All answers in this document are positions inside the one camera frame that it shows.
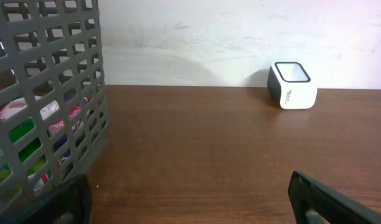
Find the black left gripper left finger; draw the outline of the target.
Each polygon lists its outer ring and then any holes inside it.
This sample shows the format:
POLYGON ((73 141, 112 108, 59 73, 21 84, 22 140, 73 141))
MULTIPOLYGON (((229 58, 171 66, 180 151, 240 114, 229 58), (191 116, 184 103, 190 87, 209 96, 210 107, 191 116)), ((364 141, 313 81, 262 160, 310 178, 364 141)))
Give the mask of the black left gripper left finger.
POLYGON ((79 174, 9 216, 10 223, 53 223, 65 213, 72 223, 88 223, 92 193, 85 174, 79 174))

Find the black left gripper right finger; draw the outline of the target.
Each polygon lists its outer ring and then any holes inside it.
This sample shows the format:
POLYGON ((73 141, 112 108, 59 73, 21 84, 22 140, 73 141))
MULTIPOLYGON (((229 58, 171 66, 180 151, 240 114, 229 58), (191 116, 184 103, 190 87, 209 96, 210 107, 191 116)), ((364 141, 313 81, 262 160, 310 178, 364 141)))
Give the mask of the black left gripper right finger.
POLYGON ((300 171, 292 173, 288 195, 297 224, 381 223, 381 213, 300 171))

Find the red purple floral pack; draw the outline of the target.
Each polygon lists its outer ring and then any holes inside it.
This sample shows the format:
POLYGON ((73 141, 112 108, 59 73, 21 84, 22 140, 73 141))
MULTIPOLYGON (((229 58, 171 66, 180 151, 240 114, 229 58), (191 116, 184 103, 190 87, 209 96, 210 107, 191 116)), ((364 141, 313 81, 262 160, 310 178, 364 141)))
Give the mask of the red purple floral pack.
MULTIPOLYGON (((4 106, 2 109, 0 109, 0 120, 5 121, 9 119, 11 116, 15 115, 16 113, 20 112, 27 106, 26 101, 24 98, 18 98, 16 100, 13 100, 9 102, 6 106, 4 106)), ((53 100, 49 104, 47 104, 45 107, 43 107, 40 110, 40 115, 42 116, 43 120, 46 120, 49 116, 54 114, 59 110, 59 104, 56 100, 53 100)), ((68 116, 70 119, 73 119, 76 117, 76 115, 81 112, 81 107, 79 105, 74 106, 69 112, 68 116)), ((16 128, 16 134, 11 137, 12 141, 16 141, 18 138, 21 138, 23 134, 28 132, 28 129, 32 129, 34 127, 34 124, 32 123, 32 120, 30 119, 27 124, 24 125, 24 127, 17 127, 16 128)), ((51 126, 49 126, 47 130, 47 134, 49 136, 53 136, 57 134, 62 128, 64 127, 64 121, 62 118, 59 118, 57 121, 55 121, 51 126)))

